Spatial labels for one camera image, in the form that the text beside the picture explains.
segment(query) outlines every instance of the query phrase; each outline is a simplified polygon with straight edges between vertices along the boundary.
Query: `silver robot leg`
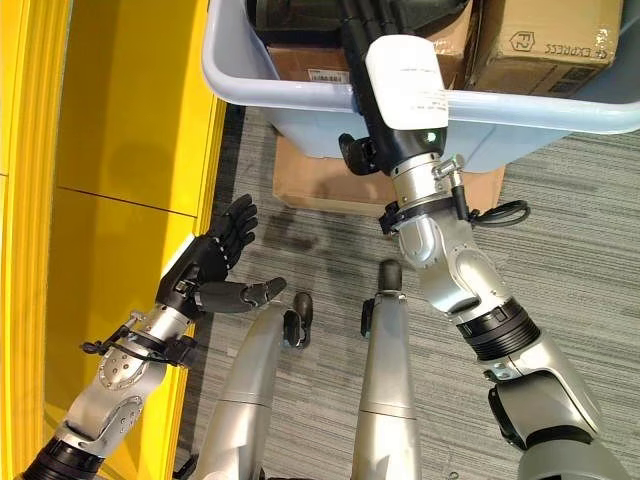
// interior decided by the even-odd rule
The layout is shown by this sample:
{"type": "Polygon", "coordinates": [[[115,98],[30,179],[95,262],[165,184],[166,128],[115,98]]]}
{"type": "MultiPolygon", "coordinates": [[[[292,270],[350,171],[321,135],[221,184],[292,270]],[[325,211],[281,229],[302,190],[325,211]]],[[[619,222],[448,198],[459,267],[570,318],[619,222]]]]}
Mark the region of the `silver robot leg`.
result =
{"type": "Polygon", "coordinates": [[[310,320],[279,302],[257,318],[209,422],[194,479],[260,478],[281,347],[306,347],[310,320]]]}
{"type": "MultiPolygon", "coordinates": [[[[407,304],[400,265],[381,264],[360,396],[352,480],[418,480],[420,436],[409,366],[407,304]]],[[[367,303],[363,316],[367,315],[367,303]]]]}

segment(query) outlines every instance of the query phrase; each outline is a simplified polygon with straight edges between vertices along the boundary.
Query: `light blue plastic bin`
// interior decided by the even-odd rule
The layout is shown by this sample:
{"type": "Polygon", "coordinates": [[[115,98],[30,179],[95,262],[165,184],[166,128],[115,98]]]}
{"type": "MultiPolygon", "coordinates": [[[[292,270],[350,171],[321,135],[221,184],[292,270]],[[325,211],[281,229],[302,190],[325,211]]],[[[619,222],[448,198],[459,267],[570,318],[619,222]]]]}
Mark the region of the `light blue plastic bin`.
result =
{"type": "MultiPolygon", "coordinates": [[[[211,89],[230,103],[262,107],[306,155],[340,157],[338,137],[366,136],[349,85],[278,79],[245,14],[245,0],[211,2],[202,50],[211,89]]],[[[447,152],[466,169],[492,170],[571,132],[613,134],[640,129],[640,0],[627,0],[614,65],[578,99],[449,91],[447,152]]]]}

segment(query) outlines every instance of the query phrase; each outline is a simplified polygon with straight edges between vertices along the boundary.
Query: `black cable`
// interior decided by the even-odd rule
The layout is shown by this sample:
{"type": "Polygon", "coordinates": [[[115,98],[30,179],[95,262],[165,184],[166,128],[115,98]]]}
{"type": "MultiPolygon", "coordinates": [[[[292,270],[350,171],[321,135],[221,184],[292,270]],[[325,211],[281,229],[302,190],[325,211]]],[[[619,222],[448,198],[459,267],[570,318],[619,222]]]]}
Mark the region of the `black cable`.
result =
{"type": "Polygon", "coordinates": [[[483,214],[480,214],[480,210],[473,210],[469,214],[469,223],[471,223],[472,226],[477,225],[479,227],[487,228],[509,227],[511,225],[524,222],[530,213],[531,208],[527,202],[524,200],[515,200],[513,202],[498,205],[495,208],[487,210],[483,214]],[[512,217],[518,212],[522,212],[519,217],[512,218],[511,220],[500,221],[500,219],[512,217]]]}

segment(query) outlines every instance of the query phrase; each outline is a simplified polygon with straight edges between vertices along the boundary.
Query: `cardboard box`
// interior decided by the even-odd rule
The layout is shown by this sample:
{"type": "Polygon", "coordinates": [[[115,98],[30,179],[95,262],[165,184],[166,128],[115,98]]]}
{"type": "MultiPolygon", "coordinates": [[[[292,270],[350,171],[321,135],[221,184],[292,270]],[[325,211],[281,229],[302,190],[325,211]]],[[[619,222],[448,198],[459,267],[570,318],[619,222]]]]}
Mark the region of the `cardboard box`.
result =
{"type": "MultiPolygon", "coordinates": [[[[487,173],[463,173],[470,208],[484,212],[498,204],[504,167],[487,173]]],[[[391,179],[382,173],[357,176],[341,158],[303,155],[278,136],[273,194],[293,208],[380,217],[393,202],[391,179]]]]}
{"type": "Polygon", "coordinates": [[[470,90],[570,97],[613,62],[622,0],[485,0],[470,90]]]}
{"type": "MultiPolygon", "coordinates": [[[[474,33],[469,28],[472,8],[470,1],[454,22],[427,37],[435,44],[447,88],[464,85],[465,46],[474,33]]],[[[295,45],[270,45],[267,49],[282,80],[349,83],[349,68],[342,49],[295,45]]]]}

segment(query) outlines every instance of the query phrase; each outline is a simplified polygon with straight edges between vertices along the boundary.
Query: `yellow wall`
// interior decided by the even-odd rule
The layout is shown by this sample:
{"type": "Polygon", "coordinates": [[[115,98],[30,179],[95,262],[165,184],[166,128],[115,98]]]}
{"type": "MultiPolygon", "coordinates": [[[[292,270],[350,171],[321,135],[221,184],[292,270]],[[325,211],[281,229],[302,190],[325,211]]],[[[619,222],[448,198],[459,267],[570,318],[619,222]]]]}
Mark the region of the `yellow wall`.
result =
{"type": "Polygon", "coordinates": [[[55,140],[70,0],[2,8],[0,474],[41,448],[44,323],[55,140]]]}
{"type": "MultiPolygon", "coordinates": [[[[93,377],[79,343],[148,309],[173,250],[206,230],[222,135],[200,71],[207,0],[70,5],[2,2],[3,479],[93,377]]],[[[102,475],[170,478],[185,383],[170,367],[102,475]]]]}
{"type": "MultiPolygon", "coordinates": [[[[96,373],[83,341],[148,310],[211,211],[224,104],[200,69],[207,0],[74,3],[57,149],[45,401],[52,432],[96,373]]],[[[170,478],[186,372],[169,367],[101,473],[170,478]]]]}

